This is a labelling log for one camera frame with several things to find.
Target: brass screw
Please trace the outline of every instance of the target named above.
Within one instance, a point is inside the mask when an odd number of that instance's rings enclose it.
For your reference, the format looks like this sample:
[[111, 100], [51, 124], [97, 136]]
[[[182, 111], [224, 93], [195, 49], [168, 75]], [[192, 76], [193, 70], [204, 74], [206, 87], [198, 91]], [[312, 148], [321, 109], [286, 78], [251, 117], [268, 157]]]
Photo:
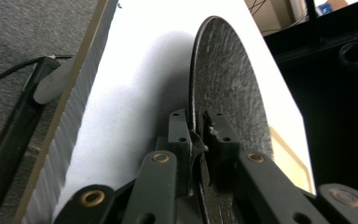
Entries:
[[264, 161], [264, 157], [257, 153], [249, 153], [246, 155], [246, 158], [249, 161], [255, 161], [255, 162], [263, 162]]
[[93, 207], [103, 202], [104, 196], [104, 192], [100, 189], [93, 189], [84, 192], [81, 196], [80, 202], [85, 207]]
[[170, 159], [170, 157], [167, 154], [159, 153], [153, 156], [153, 161], [156, 163], [165, 163]]
[[334, 199], [350, 207], [358, 207], [358, 198], [352, 193], [342, 189], [329, 190]]

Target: wooden edge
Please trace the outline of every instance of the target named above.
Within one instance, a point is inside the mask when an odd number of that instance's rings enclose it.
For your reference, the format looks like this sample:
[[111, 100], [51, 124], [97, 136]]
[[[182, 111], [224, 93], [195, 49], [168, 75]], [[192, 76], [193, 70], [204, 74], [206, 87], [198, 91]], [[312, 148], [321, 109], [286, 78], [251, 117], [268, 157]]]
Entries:
[[302, 160], [297, 156], [297, 154], [289, 147], [289, 145], [283, 140], [283, 138], [278, 134], [278, 132], [273, 128], [269, 127], [269, 132], [271, 134], [271, 139], [275, 139], [282, 148], [290, 155], [290, 157], [296, 161], [296, 163], [304, 170], [307, 174], [307, 183], [309, 191], [313, 191], [312, 183], [310, 180], [310, 169], [302, 162]]
[[54, 138], [55, 131], [60, 123], [62, 112], [65, 109], [66, 103], [67, 103], [70, 93], [71, 93], [71, 90], [75, 86], [77, 76], [80, 72], [80, 69], [81, 69], [83, 63], [86, 60], [86, 56], [90, 50], [90, 47], [91, 47], [92, 43], [94, 42], [96, 33], [97, 33], [98, 28], [102, 21], [103, 12], [105, 11], [108, 2], [109, 2], [109, 0], [99, 0], [97, 3], [97, 6], [96, 6], [94, 13], [91, 17], [91, 20], [89, 22], [89, 26], [87, 28], [86, 34], [83, 38], [83, 41], [79, 48], [79, 51], [76, 55], [76, 60], [74, 62], [74, 66], [71, 70], [68, 84], [62, 93], [61, 99], [59, 101], [59, 104], [57, 105], [52, 122], [50, 123], [50, 126], [48, 127], [48, 133], [47, 133], [46, 138], [43, 142], [42, 149], [39, 152], [39, 155], [38, 155], [36, 162], [34, 164], [34, 169], [31, 172], [27, 186], [26, 186], [25, 191], [22, 195], [19, 208], [17, 209], [16, 215], [14, 216], [14, 219], [13, 219], [13, 223], [21, 223], [22, 218], [25, 215], [26, 209], [28, 207], [28, 203], [32, 197], [34, 188], [36, 187], [38, 177], [40, 175], [42, 168], [45, 165], [45, 159], [46, 159], [46, 156], [48, 155], [48, 149], [49, 149], [49, 146]]

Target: floor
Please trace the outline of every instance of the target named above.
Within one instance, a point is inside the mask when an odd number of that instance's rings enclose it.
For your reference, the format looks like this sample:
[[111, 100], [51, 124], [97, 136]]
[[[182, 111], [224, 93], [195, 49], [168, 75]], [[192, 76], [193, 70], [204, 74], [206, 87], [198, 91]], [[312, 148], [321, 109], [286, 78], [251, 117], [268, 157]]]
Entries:
[[[40, 56], [75, 54], [96, 3], [97, 0], [0, 0], [0, 73]], [[0, 81], [0, 132], [31, 73], [32, 66], [29, 66]], [[16, 212], [57, 102], [48, 104], [39, 122], [1, 208], [0, 223], [9, 223]]]

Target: gray carpet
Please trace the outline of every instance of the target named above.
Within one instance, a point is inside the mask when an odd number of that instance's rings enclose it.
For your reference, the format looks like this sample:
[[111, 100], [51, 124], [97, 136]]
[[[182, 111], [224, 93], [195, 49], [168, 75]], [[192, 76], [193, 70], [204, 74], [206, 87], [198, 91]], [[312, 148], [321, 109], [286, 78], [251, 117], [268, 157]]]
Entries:
[[[17, 63], [52, 54], [75, 54], [87, 29], [97, 0], [0, 0], [0, 73]], [[0, 81], [0, 132], [17, 102], [32, 66]], [[0, 210], [0, 223], [9, 223], [20, 202], [57, 101], [49, 103], [39, 122], [30, 150]]]

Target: carpeted floor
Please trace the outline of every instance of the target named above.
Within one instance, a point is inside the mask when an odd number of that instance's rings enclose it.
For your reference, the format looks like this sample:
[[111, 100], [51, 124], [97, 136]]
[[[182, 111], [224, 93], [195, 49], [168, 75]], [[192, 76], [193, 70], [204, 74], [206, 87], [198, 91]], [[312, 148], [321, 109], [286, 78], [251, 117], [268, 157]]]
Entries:
[[[76, 54], [96, 3], [97, 0], [0, 0], [0, 73], [36, 57]], [[0, 81], [0, 132], [31, 73], [29, 66]], [[49, 103], [39, 122], [1, 208], [0, 223], [9, 223], [16, 212], [56, 105], [57, 101]]]

